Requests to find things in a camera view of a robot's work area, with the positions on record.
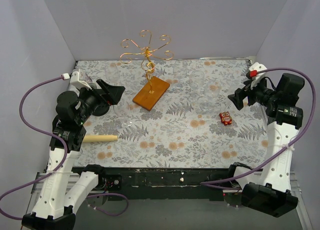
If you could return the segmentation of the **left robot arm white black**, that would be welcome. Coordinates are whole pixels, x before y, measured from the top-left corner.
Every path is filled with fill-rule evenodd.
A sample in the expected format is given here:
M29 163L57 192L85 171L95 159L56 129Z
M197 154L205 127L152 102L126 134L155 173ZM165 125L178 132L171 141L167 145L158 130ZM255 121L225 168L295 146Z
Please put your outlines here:
M92 115L102 116L117 105L124 86L107 84L98 79L99 88L82 87L79 93L64 91L57 97L56 117L52 122L48 177L44 179L39 198L31 213L22 218L22 226L31 230L71 230L76 213L91 190L106 186L104 168L91 164L84 168L78 181L67 189L74 162L86 129L84 123Z

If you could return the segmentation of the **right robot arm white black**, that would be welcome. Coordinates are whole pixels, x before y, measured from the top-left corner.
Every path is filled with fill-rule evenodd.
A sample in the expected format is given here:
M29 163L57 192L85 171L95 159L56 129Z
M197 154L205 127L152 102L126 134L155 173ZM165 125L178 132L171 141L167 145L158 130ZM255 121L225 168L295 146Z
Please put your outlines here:
M235 162L229 167L226 182L232 189L241 187L243 206L279 218L298 205L298 198L291 194L290 168L293 150L289 148L289 142L298 135L302 126L303 110L297 107L296 103L305 81L297 75L284 73L275 89L267 88L265 78L261 78L256 86L251 85L251 79L245 81L244 87L238 88L228 98L238 110L244 107L244 99L248 100L249 105L259 103L265 107L267 159L279 153L282 148L286 149L267 163L259 175L251 173L244 176L251 167Z

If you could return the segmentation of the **ribbed clear wine glass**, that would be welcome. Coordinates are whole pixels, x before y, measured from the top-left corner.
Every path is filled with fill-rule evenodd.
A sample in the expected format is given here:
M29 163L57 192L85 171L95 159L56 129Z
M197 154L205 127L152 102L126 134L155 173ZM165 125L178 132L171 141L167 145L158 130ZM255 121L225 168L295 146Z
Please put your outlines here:
M210 79L204 86L205 100L200 102L200 109L208 112L214 109L215 99L219 96L221 91L221 84L217 78Z

